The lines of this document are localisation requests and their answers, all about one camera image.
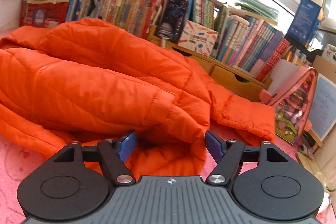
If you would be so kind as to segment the blue cardboard box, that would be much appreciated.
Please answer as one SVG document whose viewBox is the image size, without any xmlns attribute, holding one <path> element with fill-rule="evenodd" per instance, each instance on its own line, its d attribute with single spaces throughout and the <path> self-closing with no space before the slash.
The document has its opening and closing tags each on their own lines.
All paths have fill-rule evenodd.
<svg viewBox="0 0 336 224">
<path fill-rule="evenodd" d="M 287 35 L 306 46 L 320 23 L 322 0 L 301 0 Z"/>
</svg>

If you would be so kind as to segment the row of books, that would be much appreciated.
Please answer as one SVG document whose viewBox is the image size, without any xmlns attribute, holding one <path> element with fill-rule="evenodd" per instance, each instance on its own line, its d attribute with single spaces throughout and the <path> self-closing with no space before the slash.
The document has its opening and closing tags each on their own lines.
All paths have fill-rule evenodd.
<svg viewBox="0 0 336 224">
<path fill-rule="evenodd" d="M 147 38 L 163 8 L 164 0 L 71 0 L 66 21 L 96 18 Z"/>
<path fill-rule="evenodd" d="M 189 20 L 218 33 L 210 58 L 258 81 L 283 57 L 298 66 L 308 64 L 306 55 L 271 22 L 275 12 L 259 1 L 239 0 L 238 10 L 216 0 L 186 1 L 189 6 L 183 28 Z"/>
</svg>

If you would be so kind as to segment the right row of books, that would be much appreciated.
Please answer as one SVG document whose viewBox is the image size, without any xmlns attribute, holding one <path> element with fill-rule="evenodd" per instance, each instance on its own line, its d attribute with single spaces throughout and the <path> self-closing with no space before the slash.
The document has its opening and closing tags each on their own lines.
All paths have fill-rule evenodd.
<svg viewBox="0 0 336 224">
<path fill-rule="evenodd" d="M 238 10 L 216 0 L 186 1 L 189 6 L 183 28 L 189 20 L 218 33 L 210 58 L 258 81 L 283 57 L 298 66 L 308 64 L 306 55 L 271 22 L 275 12 L 259 1 L 239 0 Z"/>
</svg>

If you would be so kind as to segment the orange puffer jacket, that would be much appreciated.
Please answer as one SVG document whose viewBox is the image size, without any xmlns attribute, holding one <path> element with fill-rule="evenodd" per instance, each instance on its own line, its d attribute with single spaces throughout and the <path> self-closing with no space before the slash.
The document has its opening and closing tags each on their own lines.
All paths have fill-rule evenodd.
<svg viewBox="0 0 336 224">
<path fill-rule="evenodd" d="M 1 134 L 51 157 L 135 131 L 135 177 L 192 176 L 211 122 L 257 146 L 274 141 L 274 109 L 232 94 L 193 59 L 100 19 L 20 27 L 1 38 Z"/>
</svg>

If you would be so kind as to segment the black smartphone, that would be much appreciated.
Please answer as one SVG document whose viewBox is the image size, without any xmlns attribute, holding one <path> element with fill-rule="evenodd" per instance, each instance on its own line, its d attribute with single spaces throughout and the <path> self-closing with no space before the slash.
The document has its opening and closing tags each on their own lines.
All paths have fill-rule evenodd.
<svg viewBox="0 0 336 224">
<path fill-rule="evenodd" d="M 157 26 L 157 36 L 177 43 L 183 31 L 189 3 L 186 0 L 168 0 L 162 19 Z"/>
</svg>

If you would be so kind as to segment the wooden drawer organizer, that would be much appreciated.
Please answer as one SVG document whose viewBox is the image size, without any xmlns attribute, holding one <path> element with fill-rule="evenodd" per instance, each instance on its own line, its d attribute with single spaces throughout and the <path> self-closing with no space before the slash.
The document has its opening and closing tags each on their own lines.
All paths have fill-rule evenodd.
<svg viewBox="0 0 336 224">
<path fill-rule="evenodd" d="M 227 89 L 252 102 L 261 102 L 270 97 L 267 92 L 272 83 L 270 77 L 258 81 L 238 69 L 171 42 L 166 42 L 165 48 L 175 56 L 183 58 L 204 85 L 210 89 Z"/>
</svg>

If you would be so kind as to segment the left row of books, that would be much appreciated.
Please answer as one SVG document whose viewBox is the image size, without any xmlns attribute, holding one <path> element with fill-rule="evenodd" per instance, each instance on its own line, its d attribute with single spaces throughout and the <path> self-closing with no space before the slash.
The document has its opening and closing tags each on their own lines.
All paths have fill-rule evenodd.
<svg viewBox="0 0 336 224">
<path fill-rule="evenodd" d="M 96 18 L 147 38 L 163 8 L 164 0 L 71 0 L 66 21 Z"/>
</svg>

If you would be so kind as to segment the red plastic crate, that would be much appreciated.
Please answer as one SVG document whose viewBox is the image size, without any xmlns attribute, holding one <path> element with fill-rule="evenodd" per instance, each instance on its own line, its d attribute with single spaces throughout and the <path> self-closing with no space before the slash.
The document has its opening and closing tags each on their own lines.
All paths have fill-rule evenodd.
<svg viewBox="0 0 336 224">
<path fill-rule="evenodd" d="M 21 1 L 19 26 L 54 28 L 66 21 L 69 3 L 29 3 Z"/>
</svg>

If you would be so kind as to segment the pink bunny print mat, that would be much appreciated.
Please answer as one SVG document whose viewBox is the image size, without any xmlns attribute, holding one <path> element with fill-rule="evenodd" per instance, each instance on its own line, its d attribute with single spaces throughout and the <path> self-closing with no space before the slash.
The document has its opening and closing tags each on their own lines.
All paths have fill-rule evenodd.
<svg viewBox="0 0 336 224">
<path fill-rule="evenodd" d="M 297 148 L 276 137 L 276 145 L 293 159 Z M 45 157 L 39 153 L 23 148 L 1 136 L 1 223 L 21 223 L 25 216 L 17 201 L 17 187 L 20 182 L 44 163 Z M 206 178 L 215 167 L 216 162 L 206 153 L 206 163 L 201 172 Z M 333 207 L 328 207 L 317 215 L 321 223 L 335 223 Z"/>
</svg>

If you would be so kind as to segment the pink toy house bag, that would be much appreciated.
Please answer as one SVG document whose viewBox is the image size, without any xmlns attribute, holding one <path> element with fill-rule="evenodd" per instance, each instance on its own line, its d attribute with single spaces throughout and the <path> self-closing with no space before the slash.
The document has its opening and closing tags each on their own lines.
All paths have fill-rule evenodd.
<svg viewBox="0 0 336 224">
<path fill-rule="evenodd" d="M 275 133 L 288 143 L 299 143 L 304 130 L 311 129 L 308 116 L 317 86 L 318 73 L 312 67 L 275 68 L 272 84 L 260 100 L 274 108 Z"/>
</svg>

